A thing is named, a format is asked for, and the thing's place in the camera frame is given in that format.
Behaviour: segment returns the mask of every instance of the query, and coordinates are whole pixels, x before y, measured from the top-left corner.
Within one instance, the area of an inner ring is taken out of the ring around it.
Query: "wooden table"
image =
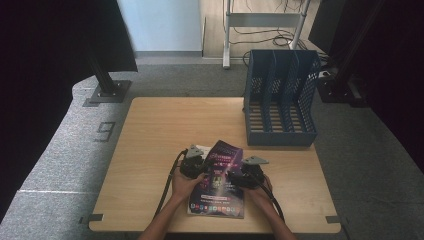
[[[136,98],[131,104],[91,221],[93,231],[143,231],[153,218],[180,151],[218,140],[243,148],[263,165],[286,223],[297,233],[337,233],[336,216],[314,145],[247,146],[243,98]],[[246,198],[245,218],[193,216],[180,206],[169,232],[271,233],[263,215]]]

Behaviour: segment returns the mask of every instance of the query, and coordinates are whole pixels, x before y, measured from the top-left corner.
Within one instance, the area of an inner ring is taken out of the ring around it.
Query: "forearm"
[[[268,220],[276,240],[296,240],[294,234],[275,211],[272,203],[261,204],[260,209]]]
[[[169,201],[162,208],[160,213],[152,220],[150,225],[144,230],[139,240],[161,240],[165,238],[172,217],[178,209],[178,206],[184,201],[171,196]]]

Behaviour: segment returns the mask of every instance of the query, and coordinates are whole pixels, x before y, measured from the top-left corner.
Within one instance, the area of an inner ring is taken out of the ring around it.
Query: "gray carpet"
[[[233,64],[139,65],[123,103],[83,107],[97,81],[73,88],[74,100],[1,227],[1,239],[134,239],[137,233],[95,233],[92,212],[134,97],[240,97],[247,68]],[[371,109],[313,102],[315,140],[344,231],[298,234],[299,239],[424,239],[424,176]],[[99,131],[110,128],[112,133]],[[272,239],[259,235],[173,234],[169,239]]]

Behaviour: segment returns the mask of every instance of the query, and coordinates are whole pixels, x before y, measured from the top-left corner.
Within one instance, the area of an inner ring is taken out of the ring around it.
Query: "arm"
[[[272,191],[272,186],[270,185],[270,181],[268,176],[266,177],[265,186],[267,183],[269,185],[267,186],[268,189]],[[274,233],[274,237],[276,240],[296,240],[296,237],[294,234],[290,231],[290,229],[287,227],[287,225],[283,222],[283,220],[278,215],[277,211],[274,208],[274,205],[269,199],[268,195],[265,193],[265,191],[262,188],[257,189],[247,189],[243,188],[243,191],[249,195],[249,197],[252,199],[253,203],[256,207],[258,207],[262,213],[264,214],[265,218],[267,219],[268,223],[271,226],[272,232]]]
[[[190,196],[194,186],[201,182],[204,174],[199,175],[197,179],[188,179],[181,172],[179,168],[174,171],[172,177],[172,195],[160,213],[152,220],[149,226],[140,235],[138,240],[159,240],[164,239],[171,223],[172,217],[177,211],[181,203]]]

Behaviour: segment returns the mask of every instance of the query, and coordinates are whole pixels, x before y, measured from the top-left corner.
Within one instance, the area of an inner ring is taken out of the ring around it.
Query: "book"
[[[243,149],[219,140],[212,148],[197,146],[206,160],[214,160],[207,177],[190,195],[188,213],[204,216],[244,218],[243,191],[231,184],[227,172],[241,174]]]

